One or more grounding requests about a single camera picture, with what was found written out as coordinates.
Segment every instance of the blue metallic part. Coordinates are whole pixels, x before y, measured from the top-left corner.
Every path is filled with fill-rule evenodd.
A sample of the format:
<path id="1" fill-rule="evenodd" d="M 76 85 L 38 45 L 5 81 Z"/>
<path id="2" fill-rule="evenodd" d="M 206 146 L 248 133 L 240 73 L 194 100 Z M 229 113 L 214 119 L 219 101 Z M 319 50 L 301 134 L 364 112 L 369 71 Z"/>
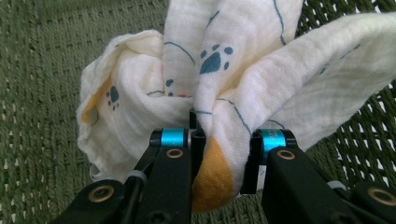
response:
<path id="1" fill-rule="evenodd" d="M 267 164 L 268 153 L 275 147 L 285 147 L 285 135 L 279 129 L 261 129 L 262 131 L 262 145 L 263 145 L 263 161 L 262 165 Z"/>
<path id="2" fill-rule="evenodd" d="M 183 147 L 184 129 L 163 129 L 162 147 Z"/>

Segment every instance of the orange patch on cloth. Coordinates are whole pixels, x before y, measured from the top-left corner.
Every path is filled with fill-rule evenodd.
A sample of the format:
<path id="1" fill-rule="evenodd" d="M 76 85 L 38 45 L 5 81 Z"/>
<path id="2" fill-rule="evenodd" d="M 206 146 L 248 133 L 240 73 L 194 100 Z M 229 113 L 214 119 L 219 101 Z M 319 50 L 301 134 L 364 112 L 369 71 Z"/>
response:
<path id="1" fill-rule="evenodd" d="M 192 185 L 192 212 L 206 212 L 223 206 L 233 197 L 233 175 L 214 137 L 198 176 Z"/>
<path id="2" fill-rule="evenodd" d="M 81 120 L 84 123 L 90 122 L 90 116 L 89 116 L 90 111 L 95 108 L 96 104 L 100 99 L 100 96 L 103 94 L 103 92 L 107 91 L 110 88 L 110 86 L 111 86 L 111 76 L 105 81 L 105 83 L 103 83 L 101 88 L 99 88 L 99 91 L 97 91 L 94 95 L 91 96 L 90 101 L 88 102 L 87 106 L 82 112 Z"/>

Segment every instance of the woven texture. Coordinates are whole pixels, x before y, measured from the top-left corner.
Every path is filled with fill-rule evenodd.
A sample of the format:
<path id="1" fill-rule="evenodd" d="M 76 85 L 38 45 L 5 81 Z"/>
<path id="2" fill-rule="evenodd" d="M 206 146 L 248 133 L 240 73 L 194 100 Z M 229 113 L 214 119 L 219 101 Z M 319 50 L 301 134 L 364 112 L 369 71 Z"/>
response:
<path id="1" fill-rule="evenodd" d="M 0 1 L 0 222 L 45 223 L 90 183 L 77 148 L 79 76 L 108 41 L 163 31 L 161 0 Z M 306 1 L 297 35 L 345 14 L 395 11 L 394 0 Z M 308 155 L 352 187 L 362 180 L 396 187 L 396 83 L 371 97 Z M 261 193 L 192 223 L 266 223 Z"/>

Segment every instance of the brass screw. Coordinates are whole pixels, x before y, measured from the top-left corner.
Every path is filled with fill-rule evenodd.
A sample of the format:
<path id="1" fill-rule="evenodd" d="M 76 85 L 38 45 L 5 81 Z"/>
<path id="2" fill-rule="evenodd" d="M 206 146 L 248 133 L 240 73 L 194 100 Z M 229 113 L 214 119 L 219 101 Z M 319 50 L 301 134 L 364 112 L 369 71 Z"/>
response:
<path id="1" fill-rule="evenodd" d="M 169 149 L 166 151 L 166 156 L 171 159 L 177 159 L 183 156 L 183 151 L 178 148 Z"/>
<path id="2" fill-rule="evenodd" d="M 396 196 L 387 192 L 386 190 L 369 188 L 367 191 L 370 197 L 372 197 L 377 202 L 388 206 L 396 206 Z"/>
<path id="3" fill-rule="evenodd" d="M 109 199 L 113 193 L 114 188 L 112 186 L 103 185 L 91 190 L 90 194 L 88 195 L 88 199 L 90 199 L 90 201 L 93 203 L 101 203 Z"/>
<path id="4" fill-rule="evenodd" d="M 280 157 L 284 160 L 287 160 L 287 161 L 292 161 L 292 160 L 294 160 L 294 158 L 296 158 L 294 153 L 287 151 L 287 150 L 279 150 L 276 154 L 278 157 Z"/>

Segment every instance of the cloth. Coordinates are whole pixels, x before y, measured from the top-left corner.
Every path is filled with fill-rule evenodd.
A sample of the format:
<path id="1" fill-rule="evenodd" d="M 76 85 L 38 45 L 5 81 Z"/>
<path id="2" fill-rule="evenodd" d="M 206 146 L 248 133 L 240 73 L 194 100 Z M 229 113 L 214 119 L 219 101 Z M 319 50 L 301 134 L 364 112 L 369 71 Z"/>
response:
<path id="1" fill-rule="evenodd" d="M 164 35 L 121 35 L 81 76 L 78 146 L 92 178 L 124 181 L 155 128 L 206 135 L 192 210 L 233 199 L 249 138 L 286 128 L 302 150 L 396 78 L 396 13 L 347 16 L 295 40 L 303 1 L 171 1 Z"/>

